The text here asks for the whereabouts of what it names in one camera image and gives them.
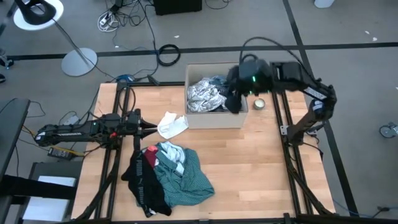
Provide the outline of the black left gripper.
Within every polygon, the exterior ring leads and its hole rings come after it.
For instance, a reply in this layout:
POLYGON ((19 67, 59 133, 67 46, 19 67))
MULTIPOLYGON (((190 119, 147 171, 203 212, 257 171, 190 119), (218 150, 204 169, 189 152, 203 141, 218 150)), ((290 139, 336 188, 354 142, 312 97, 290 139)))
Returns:
POLYGON ((141 139, 157 132, 157 125, 141 119, 141 110, 134 110, 126 121, 126 136, 133 136, 134 150, 141 149, 141 139))

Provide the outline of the plain white cloth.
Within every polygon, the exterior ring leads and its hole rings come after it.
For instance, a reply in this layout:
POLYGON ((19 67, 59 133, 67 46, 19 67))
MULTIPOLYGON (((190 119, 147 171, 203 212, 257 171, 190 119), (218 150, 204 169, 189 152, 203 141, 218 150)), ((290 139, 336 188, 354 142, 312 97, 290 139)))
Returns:
POLYGON ((186 129, 188 129, 187 118, 184 115, 177 118, 176 113, 169 113, 168 111, 165 112, 164 117, 157 125, 157 132, 164 139, 171 139, 186 129))

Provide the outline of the dark red sock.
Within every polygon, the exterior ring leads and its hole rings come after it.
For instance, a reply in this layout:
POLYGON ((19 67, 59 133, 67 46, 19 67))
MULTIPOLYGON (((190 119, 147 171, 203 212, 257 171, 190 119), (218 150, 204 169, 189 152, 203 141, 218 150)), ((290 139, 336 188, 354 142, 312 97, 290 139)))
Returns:
POLYGON ((144 150, 144 155, 152 168, 159 164, 159 160, 156 156, 157 152, 157 146, 149 146, 144 150))

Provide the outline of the white black patterned garment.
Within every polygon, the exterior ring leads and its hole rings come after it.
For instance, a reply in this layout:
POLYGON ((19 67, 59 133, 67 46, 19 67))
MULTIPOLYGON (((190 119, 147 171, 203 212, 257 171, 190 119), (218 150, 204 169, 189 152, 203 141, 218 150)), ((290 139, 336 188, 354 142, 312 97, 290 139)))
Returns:
POLYGON ((221 95, 210 78, 202 78, 187 88, 187 110, 190 113, 225 112, 226 95, 221 95))

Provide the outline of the cardboard box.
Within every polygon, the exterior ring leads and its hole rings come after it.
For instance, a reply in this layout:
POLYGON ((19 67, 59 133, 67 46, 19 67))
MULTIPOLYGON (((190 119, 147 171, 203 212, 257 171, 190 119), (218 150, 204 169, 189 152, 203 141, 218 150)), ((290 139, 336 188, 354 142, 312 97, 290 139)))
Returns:
POLYGON ((221 63, 191 63, 185 72, 184 109, 190 129, 222 129, 242 128, 248 115, 248 103, 245 97, 241 98, 242 108, 238 114, 225 112, 190 113, 187 110, 187 88, 199 82, 202 78, 211 78, 222 75, 227 77, 228 71, 236 62, 221 63))

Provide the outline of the black Puma garment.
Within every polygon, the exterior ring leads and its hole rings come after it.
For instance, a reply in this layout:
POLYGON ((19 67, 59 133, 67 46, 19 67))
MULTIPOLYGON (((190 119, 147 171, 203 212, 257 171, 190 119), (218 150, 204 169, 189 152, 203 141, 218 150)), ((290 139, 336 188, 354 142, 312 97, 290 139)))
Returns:
POLYGON ((142 151, 133 152, 121 180, 127 182, 147 218, 157 213, 166 216, 172 214, 171 207, 165 202, 164 188, 142 151))

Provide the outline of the teal floral print garment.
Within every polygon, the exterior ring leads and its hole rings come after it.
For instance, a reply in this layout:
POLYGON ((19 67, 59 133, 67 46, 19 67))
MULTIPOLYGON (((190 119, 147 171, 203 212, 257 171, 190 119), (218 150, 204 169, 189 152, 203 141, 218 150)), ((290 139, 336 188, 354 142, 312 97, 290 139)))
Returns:
POLYGON ((168 206, 193 206, 214 196, 215 190, 201 171, 200 160, 192 149, 184 149, 184 163, 171 161, 162 152, 157 152, 159 163, 154 167, 158 181, 164 190, 168 206))

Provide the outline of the black power brick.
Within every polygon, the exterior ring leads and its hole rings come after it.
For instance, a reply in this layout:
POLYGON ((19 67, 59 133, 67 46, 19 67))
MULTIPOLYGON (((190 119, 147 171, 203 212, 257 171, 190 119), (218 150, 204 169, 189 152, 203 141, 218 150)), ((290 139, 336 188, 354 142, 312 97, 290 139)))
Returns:
POLYGON ((49 157, 54 157, 57 159, 64 159, 67 161, 72 160, 73 158, 76 157, 73 151, 69 150, 67 151, 66 149, 56 149, 54 147, 50 147, 49 151, 47 153, 49 157))

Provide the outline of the white floor lamp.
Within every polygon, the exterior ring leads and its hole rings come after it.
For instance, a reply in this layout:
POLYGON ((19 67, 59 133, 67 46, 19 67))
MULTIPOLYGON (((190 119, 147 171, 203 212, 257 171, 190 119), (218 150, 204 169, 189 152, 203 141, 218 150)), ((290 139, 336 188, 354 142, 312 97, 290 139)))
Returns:
POLYGON ((62 58, 61 69, 70 77, 80 77, 92 71, 97 64, 96 52, 89 48, 78 47, 65 29, 58 23, 64 13, 60 0, 14 0, 17 10, 13 21, 26 31, 44 30, 55 26, 73 47, 73 50, 62 58))

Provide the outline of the black equipment case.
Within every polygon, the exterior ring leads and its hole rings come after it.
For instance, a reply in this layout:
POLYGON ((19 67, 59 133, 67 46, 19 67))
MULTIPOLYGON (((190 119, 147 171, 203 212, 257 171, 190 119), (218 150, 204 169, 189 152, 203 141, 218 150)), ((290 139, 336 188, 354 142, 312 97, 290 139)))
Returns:
POLYGON ((153 0, 153 5, 158 16, 202 10, 202 0, 153 0))

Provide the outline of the white floor object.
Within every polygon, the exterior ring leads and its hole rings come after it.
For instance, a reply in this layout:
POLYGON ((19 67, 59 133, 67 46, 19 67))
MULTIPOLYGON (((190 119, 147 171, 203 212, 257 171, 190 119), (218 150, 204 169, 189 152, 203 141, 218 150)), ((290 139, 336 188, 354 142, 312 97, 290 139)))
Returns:
POLYGON ((314 0, 314 5, 319 9, 331 7, 335 0, 314 0))

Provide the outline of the black desk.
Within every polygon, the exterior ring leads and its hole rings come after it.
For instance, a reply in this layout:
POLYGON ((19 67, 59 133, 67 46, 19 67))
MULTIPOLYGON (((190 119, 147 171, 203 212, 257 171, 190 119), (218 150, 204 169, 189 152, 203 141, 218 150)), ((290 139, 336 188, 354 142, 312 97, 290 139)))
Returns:
POLYGON ((27 117, 30 100, 13 98, 0 105, 0 191, 19 177, 17 140, 27 117), (16 176, 6 175, 13 153, 16 152, 16 176))

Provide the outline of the grey caster wheel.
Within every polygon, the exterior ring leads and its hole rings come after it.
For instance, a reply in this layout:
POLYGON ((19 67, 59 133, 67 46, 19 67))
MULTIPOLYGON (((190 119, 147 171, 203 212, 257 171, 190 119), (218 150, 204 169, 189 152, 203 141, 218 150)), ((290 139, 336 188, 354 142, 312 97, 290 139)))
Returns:
POLYGON ((384 138, 394 138, 398 136, 398 124, 390 122, 379 128, 379 133, 384 138))

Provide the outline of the black floor plug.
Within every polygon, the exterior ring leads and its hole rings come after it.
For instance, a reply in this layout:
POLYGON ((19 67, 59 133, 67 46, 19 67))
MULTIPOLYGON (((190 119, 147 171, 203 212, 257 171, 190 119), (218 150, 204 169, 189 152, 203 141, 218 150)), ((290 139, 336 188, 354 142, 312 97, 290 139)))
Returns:
POLYGON ((382 213, 382 212, 388 212, 388 211, 390 211, 391 210, 391 208, 390 207, 381 207, 381 206, 378 206, 377 207, 377 212, 372 216, 373 218, 376 218, 380 213, 382 213))

